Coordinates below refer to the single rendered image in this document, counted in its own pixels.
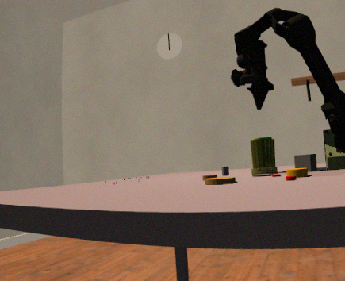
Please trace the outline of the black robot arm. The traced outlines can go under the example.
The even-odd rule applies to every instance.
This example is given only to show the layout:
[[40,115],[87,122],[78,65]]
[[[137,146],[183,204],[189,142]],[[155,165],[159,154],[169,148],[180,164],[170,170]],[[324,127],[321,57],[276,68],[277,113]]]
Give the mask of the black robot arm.
[[[282,25],[278,23],[280,21],[284,21]],[[277,35],[283,37],[290,47],[298,50],[302,55],[324,96],[324,104],[321,109],[334,133],[336,151],[345,152],[345,93],[340,90],[316,45],[316,31],[307,15],[274,8],[266,12],[250,28],[248,26],[248,29],[245,28],[240,30],[241,32],[235,33],[237,55],[239,53],[236,61],[238,66],[245,70],[232,70],[231,80],[234,85],[242,86],[240,78],[242,75],[249,75],[247,73],[248,63],[252,61],[266,62],[265,47],[267,44],[258,39],[261,37],[262,31],[266,31],[269,26]]]

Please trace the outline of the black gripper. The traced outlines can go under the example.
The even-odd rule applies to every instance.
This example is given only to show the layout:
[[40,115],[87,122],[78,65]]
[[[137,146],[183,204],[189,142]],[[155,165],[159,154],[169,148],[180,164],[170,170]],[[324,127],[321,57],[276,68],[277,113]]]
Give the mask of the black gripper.
[[[268,91],[274,90],[274,85],[270,83],[266,77],[266,62],[252,61],[248,63],[247,68],[249,69],[249,75],[242,75],[240,84],[243,86],[249,83],[252,84],[251,87],[247,89],[253,94],[257,110],[261,110]],[[262,77],[263,80],[257,75]]]

